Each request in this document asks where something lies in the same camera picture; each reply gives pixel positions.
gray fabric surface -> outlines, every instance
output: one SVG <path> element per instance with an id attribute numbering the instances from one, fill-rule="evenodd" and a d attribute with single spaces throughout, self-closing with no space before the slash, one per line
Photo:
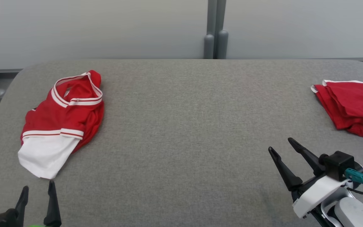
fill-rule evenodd
<path id="1" fill-rule="evenodd" d="M 25 225 L 42 224 L 49 200 L 49 181 L 17 158 L 25 114 L 57 79 L 90 69 L 102 75 L 105 117 L 55 178 L 63 226 L 318 226 L 294 214 L 268 146 L 304 180 L 312 171 L 288 137 L 363 165 L 363 138 L 337 131 L 309 88 L 363 81 L 362 62 L 50 62 L 19 73 L 0 104 L 0 212 L 28 185 Z"/>

folded clothing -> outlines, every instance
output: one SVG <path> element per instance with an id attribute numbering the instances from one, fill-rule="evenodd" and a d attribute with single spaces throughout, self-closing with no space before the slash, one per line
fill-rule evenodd
<path id="1" fill-rule="evenodd" d="M 311 89 L 337 129 L 363 137 L 363 82 L 323 80 Z"/>
<path id="2" fill-rule="evenodd" d="M 93 138 L 103 119 L 100 85 L 93 70 L 59 79 L 46 100 L 27 112 L 18 152 L 23 167 L 53 179 L 69 155 Z"/>

green object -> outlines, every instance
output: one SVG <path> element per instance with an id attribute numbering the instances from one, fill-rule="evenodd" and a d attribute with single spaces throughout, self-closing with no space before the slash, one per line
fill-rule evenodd
<path id="1" fill-rule="evenodd" d="M 348 168 L 345 170 L 345 178 L 363 184 L 363 173 Z"/>

